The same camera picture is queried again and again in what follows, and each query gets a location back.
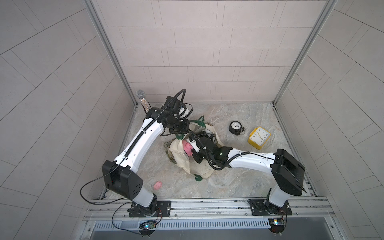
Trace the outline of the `beige canvas tote bag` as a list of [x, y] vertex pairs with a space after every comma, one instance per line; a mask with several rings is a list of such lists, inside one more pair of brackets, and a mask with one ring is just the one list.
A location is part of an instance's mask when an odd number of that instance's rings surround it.
[[[196, 134], [202, 134], [203, 132], [208, 133], [209, 136], [213, 136], [215, 145], [223, 145], [217, 136], [217, 131], [214, 126], [211, 123], [206, 122], [204, 116], [201, 116], [198, 120], [192, 120], [191, 125], [192, 130]], [[183, 169], [187, 174], [195, 176], [197, 181], [208, 179], [214, 173], [214, 169], [211, 168], [206, 160], [197, 163], [192, 156], [188, 156], [183, 147], [183, 142], [186, 139], [187, 137], [182, 135], [163, 144], [169, 160], [179, 168]]]

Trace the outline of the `black twin-bell alarm clock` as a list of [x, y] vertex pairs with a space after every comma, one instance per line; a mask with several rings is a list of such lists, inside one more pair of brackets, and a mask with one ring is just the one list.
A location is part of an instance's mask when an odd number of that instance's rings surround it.
[[239, 136], [245, 132], [245, 127], [238, 121], [232, 121], [229, 125], [229, 131], [231, 134]]

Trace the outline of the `yellow square alarm clock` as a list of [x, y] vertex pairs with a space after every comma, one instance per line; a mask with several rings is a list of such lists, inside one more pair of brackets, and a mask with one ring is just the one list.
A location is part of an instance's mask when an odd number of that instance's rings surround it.
[[270, 138], [271, 133], [262, 127], [255, 128], [248, 137], [248, 143], [254, 148], [261, 150]]

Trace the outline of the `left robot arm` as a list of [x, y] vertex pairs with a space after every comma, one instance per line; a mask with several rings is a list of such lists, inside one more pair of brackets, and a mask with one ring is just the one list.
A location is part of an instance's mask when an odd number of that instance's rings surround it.
[[137, 171], [151, 145], [166, 129], [176, 135], [188, 132], [192, 112], [193, 107], [188, 108], [178, 100], [148, 110], [143, 125], [126, 149], [114, 161], [104, 162], [106, 188], [137, 204], [144, 215], [152, 216], [157, 210], [157, 197], [143, 186]]

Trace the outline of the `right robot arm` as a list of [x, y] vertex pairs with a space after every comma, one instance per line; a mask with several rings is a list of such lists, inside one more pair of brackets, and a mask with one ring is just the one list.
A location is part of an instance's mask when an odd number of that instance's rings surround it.
[[207, 136], [190, 132], [186, 138], [185, 152], [197, 163], [206, 160], [215, 171], [225, 168], [245, 168], [267, 173], [277, 185], [270, 189], [263, 201], [249, 200], [251, 208], [265, 215], [288, 216], [292, 214], [288, 199], [299, 197], [304, 189], [305, 167], [284, 149], [275, 153], [253, 153], [215, 144]]

